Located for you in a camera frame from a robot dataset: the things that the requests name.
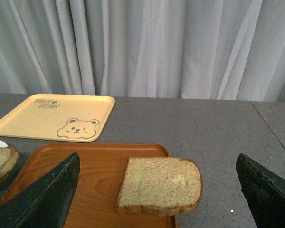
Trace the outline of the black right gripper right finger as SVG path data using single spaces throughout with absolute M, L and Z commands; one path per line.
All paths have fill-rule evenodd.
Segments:
M 241 191 L 258 228 L 285 228 L 285 179 L 240 154 L 236 161 Z

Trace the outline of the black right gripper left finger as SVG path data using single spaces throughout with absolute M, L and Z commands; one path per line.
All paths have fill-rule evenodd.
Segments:
M 79 173 L 80 157 L 75 152 L 0 206 L 0 228 L 62 228 Z

